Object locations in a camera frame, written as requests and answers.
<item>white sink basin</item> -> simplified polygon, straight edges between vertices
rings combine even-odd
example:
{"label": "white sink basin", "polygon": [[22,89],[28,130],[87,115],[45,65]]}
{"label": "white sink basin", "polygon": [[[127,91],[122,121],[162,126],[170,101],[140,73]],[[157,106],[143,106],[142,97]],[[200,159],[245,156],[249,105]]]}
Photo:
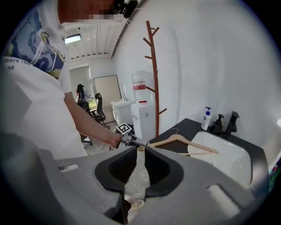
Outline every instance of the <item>white sink basin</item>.
{"label": "white sink basin", "polygon": [[[191,156],[206,161],[237,181],[244,188],[251,183],[252,166],[247,151],[215,135],[198,132],[192,142],[216,149],[219,154]],[[189,153],[206,152],[189,145]]]}

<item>white cabinet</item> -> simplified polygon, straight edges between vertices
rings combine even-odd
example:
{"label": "white cabinet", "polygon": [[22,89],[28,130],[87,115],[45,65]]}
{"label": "white cabinet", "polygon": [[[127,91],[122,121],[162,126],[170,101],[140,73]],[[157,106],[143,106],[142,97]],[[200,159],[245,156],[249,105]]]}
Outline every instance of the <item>white cabinet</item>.
{"label": "white cabinet", "polygon": [[155,104],[136,103],[131,109],[135,136],[147,142],[155,138]]}
{"label": "white cabinet", "polygon": [[110,102],[112,106],[113,116],[118,125],[122,123],[133,124],[131,105],[135,100],[124,101],[122,99]]}

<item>person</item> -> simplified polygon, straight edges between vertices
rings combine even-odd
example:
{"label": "person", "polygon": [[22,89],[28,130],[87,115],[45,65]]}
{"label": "person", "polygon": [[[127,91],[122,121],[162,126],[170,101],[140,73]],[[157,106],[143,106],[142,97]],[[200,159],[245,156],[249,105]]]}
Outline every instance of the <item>person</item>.
{"label": "person", "polygon": [[20,89],[22,104],[30,102],[27,109],[17,107],[22,118],[10,132],[51,151],[56,160],[88,155],[80,134],[111,146],[121,141],[121,134],[102,127],[75,102],[62,26],[108,14],[113,4],[114,0],[43,0],[18,25],[4,50],[5,75]]}

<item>printed shirt graphic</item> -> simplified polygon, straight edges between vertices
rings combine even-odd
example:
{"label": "printed shirt graphic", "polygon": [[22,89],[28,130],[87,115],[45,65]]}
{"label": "printed shirt graphic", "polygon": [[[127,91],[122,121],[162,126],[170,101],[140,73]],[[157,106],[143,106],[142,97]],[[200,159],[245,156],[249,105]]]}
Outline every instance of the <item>printed shirt graphic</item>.
{"label": "printed shirt graphic", "polygon": [[58,79],[65,62],[65,55],[49,42],[50,35],[42,29],[38,11],[25,21],[11,41],[6,56],[25,60]]}

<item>black countertop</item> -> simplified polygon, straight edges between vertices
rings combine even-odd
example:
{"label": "black countertop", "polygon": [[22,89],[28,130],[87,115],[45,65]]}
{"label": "black countertop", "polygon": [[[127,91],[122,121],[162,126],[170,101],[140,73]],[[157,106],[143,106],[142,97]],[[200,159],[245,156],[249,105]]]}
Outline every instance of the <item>black countertop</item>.
{"label": "black countertop", "polygon": [[[192,141],[199,131],[204,131],[199,122],[190,119],[184,119],[163,134],[152,139],[150,143],[166,140],[177,132],[177,130],[174,128],[178,130],[177,134],[182,135],[189,141]],[[245,149],[250,156],[252,164],[252,182],[248,189],[254,194],[254,196],[268,193],[269,174],[267,160],[263,149],[233,135],[230,135],[227,140]],[[181,142],[171,142],[169,144],[162,145],[161,148],[177,153],[188,153],[187,145]]]}

